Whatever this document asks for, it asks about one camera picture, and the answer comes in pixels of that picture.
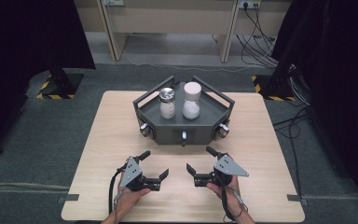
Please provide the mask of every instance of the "bottle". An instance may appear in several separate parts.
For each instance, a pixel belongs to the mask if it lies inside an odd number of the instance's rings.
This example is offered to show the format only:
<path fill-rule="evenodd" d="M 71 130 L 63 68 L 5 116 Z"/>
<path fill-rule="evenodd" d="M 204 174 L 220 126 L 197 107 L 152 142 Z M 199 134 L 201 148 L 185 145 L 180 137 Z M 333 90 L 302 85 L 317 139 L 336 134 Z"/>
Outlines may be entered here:
<path fill-rule="evenodd" d="M 197 82 L 187 82 L 184 88 L 183 116 L 187 119 L 196 119 L 200 115 L 201 85 Z"/>
<path fill-rule="evenodd" d="M 175 91 L 171 88 L 164 88 L 159 91 L 158 99 L 160 115 L 165 119 L 173 118 L 175 116 Z"/>

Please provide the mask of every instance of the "stand base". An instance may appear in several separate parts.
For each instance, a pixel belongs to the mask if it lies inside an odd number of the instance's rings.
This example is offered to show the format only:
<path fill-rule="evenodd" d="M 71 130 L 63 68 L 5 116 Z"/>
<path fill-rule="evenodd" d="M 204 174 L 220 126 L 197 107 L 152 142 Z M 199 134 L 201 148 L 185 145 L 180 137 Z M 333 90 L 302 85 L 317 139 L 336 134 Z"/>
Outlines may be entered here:
<path fill-rule="evenodd" d="M 283 82 L 281 87 L 275 92 L 272 92 L 268 88 L 269 80 L 271 76 L 255 75 L 252 76 L 252 81 L 255 85 L 255 91 L 260 93 L 265 100 L 273 101 L 294 101 L 295 96 L 293 95 L 292 89 L 287 82 Z"/>
<path fill-rule="evenodd" d="M 71 83 L 72 90 L 62 92 L 53 81 L 53 77 L 50 76 L 43 84 L 40 89 L 39 94 L 37 94 L 36 98 L 38 99 L 53 99 L 53 100 L 61 100 L 61 99 L 73 99 L 75 97 L 75 93 L 77 91 L 78 86 L 80 85 L 80 81 L 83 78 L 83 74 L 66 74 L 68 76 L 69 82 Z"/>

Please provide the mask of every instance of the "white lid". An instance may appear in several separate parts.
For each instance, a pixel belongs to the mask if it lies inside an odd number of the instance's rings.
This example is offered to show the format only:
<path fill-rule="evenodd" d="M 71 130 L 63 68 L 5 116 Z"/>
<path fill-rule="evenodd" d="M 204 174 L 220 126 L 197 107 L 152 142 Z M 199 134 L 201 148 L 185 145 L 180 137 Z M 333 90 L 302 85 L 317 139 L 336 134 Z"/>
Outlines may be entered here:
<path fill-rule="evenodd" d="M 185 98 L 189 101 L 197 101 L 201 96 L 201 85 L 197 82 L 185 84 Z"/>

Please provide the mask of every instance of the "jar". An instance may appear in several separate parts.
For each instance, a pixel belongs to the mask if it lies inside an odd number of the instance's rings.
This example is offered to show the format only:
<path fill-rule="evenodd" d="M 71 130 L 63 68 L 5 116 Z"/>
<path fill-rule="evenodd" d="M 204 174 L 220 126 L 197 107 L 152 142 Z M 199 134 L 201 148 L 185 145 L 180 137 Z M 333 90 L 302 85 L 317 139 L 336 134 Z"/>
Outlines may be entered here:
<path fill-rule="evenodd" d="M 159 91 L 158 99 L 160 101 L 159 113 L 165 119 L 171 119 L 175 116 L 175 92 L 171 88 L 164 88 Z"/>
<path fill-rule="evenodd" d="M 200 115 L 201 85 L 197 82 L 187 82 L 184 89 L 183 116 L 187 119 L 196 119 Z"/>

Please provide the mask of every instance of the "light wood tabletop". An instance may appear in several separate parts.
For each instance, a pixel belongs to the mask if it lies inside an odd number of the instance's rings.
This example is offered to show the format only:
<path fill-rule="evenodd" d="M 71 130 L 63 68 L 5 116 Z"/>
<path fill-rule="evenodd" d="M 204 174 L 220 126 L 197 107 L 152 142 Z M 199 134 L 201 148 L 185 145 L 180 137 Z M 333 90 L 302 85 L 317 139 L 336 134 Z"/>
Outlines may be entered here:
<path fill-rule="evenodd" d="M 103 95 L 69 190 L 79 197 L 65 202 L 62 218 L 105 219 L 109 183 L 117 168 L 129 156 L 150 150 L 151 155 L 139 163 L 144 175 L 155 178 L 167 168 L 170 173 L 160 191 L 145 195 L 123 222 L 223 222 L 221 201 L 210 190 L 194 187 L 193 177 L 186 170 L 189 163 L 198 173 L 210 173 L 216 158 L 205 151 L 205 145 L 158 145 L 143 137 L 132 104 L 143 93 L 107 91 Z M 256 222 L 303 221 L 300 202 L 287 199 L 287 195 L 296 195 L 296 189 L 263 98 L 257 93 L 226 95 L 235 101 L 229 134 L 209 146 L 230 154 L 249 173 L 249 177 L 239 177 L 249 214 Z"/>

